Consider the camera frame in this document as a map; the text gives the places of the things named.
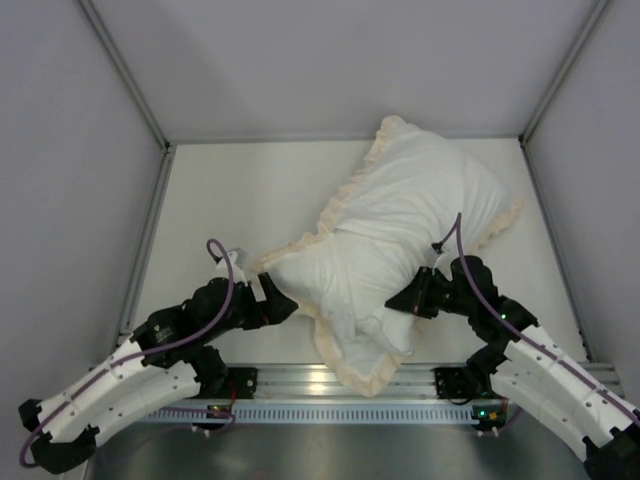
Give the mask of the grey cream-ruffled pillowcase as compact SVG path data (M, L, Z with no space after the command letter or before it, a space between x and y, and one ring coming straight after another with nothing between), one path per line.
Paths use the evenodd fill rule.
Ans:
M483 162L398 116L381 122L357 171L314 232L254 265L314 322L322 362L365 397L414 350L414 317L386 307L418 270L457 248L476 253L518 218L521 202Z

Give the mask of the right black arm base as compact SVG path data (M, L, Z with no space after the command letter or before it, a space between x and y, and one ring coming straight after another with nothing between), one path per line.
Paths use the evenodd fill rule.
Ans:
M433 373L439 399L465 405L481 394L481 384L468 367L438 367Z

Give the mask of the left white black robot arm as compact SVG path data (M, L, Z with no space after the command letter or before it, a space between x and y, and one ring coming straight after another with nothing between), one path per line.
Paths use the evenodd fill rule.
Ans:
M235 329L279 325L298 307L266 273L252 280L211 279L189 299L152 313L73 386L21 404L30 435L20 465L65 473L147 415L216 394L228 369L211 341Z

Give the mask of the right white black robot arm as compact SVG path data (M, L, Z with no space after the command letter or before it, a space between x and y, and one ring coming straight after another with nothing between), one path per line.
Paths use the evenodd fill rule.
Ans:
M485 343L462 369L475 396L514 402L569 447L590 478L638 478L638 407L574 361L520 303L500 294L480 258L457 258L450 271L420 268L386 307L418 318L442 312L466 318Z

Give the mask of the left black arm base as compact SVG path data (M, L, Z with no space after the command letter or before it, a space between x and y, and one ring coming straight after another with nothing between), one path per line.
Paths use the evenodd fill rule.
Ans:
M254 367L229 367L222 387L217 392L218 398L250 400L258 384L258 369Z

